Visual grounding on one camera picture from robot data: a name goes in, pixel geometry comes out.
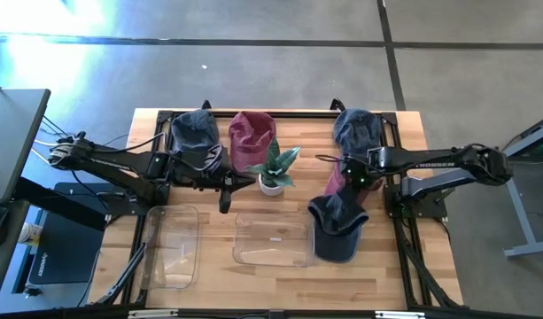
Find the potted plant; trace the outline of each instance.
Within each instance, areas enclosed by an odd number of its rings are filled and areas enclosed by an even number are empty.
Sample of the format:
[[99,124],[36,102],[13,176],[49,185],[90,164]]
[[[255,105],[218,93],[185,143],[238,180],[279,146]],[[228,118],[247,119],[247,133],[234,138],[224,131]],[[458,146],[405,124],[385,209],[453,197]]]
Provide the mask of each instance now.
[[266,162],[246,167],[253,174],[260,175],[260,188],[268,196],[277,196],[283,192],[285,186],[294,186],[292,178],[287,175],[287,169],[297,158],[300,146],[292,148],[281,154],[279,143],[275,138],[268,147]]

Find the butcher block tabletop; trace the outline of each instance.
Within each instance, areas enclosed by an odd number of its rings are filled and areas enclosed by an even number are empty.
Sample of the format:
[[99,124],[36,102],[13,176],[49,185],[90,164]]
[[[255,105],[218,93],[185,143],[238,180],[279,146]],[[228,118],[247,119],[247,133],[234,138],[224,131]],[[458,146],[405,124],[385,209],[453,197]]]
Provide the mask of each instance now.
[[[269,111],[273,114],[273,110],[252,111]],[[139,144],[154,135],[158,112],[159,109],[136,109],[129,131],[128,146]],[[409,150],[426,149],[420,113],[396,114],[402,146]],[[231,119],[217,118],[217,122],[220,140],[229,147],[228,127]],[[255,183],[232,194],[232,205],[228,214],[219,213],[220,193],[171,188],[169,205],[194,206],[198,210],[198,266],[194,282],[186,289],[149,290],[147,307],[405,309],[407,306],[395,232],[392,220],[385,212],[381,190],[370,193],[364,203],[369,220],[363,225],[357,253],[350,262],[337,264],[315,258],[312,266],[295,268],[245,265],[234,261],[232,247],[237,215],[308,214],[306,206],[309,199],[322,195],[333,167],[332,163],[319,161],[314,155],[339,154],[332,137],[333,119],[277,118],[275,123],[282,152],[301,146],[299,157],[289,169],[296,187],[287,187],[283,195],[272,198],[264,195]],[[150,149],[151,145],[148,144],[133,152]],[[432,172],[416,170],[409,174],[426,177]],[[124,216],[105,230],[89,302],[103,296],[126,267],[135,226],[135,216]],[[444,229],[432,219],[419,219],[418,229],[427,268],[448,295],[461,304],[462,296],[453,255]],[[411,273],[415,296],[421,300],[418,276],[413,270]],[[137,278],[132,300],[138,294],[138,283]]]

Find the dark blue cap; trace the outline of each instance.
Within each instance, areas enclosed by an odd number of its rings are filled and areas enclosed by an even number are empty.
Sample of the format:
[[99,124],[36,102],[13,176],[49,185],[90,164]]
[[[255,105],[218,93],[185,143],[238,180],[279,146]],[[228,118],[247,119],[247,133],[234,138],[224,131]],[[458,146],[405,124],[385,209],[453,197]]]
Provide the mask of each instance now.
[[174,151],[205,152],[220,139],[216,119],[207,110],[181,114],[171,126],[175,138]]
[[366,110],[347,109],[334,122],[334,141],[344,155],[364,158],[368,150],[380,145],[381,122]]
[[348,262],[356,254],[361,225],[369,219],[358,204],[360,191],[345,186],[308,203],[314,216],[314,253],[325,261]]

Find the plant pot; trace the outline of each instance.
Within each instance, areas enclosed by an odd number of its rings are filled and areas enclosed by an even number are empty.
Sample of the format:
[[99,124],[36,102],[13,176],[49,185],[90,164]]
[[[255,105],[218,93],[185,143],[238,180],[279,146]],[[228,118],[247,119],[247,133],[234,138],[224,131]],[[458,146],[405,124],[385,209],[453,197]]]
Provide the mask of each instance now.
[[261,174],[260,174],[260,188],[261,188],[261,191],[263,191],[263,193],[267,196],[277,196],[283,192],[284,186],[276,186],[276,187],[266,186],[261,180]]

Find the transparent plastic bin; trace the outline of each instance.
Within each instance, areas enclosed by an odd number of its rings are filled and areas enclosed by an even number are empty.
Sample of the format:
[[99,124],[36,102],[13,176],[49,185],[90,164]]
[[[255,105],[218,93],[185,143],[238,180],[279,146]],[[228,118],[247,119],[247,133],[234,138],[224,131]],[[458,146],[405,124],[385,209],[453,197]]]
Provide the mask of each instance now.
[[142,289],[184,289],[197,266],[198,211],[192,206],[157,206],[147,213]]
[[239,214],[233,256],[250,265],[310,266],[314,220],[310,214]]

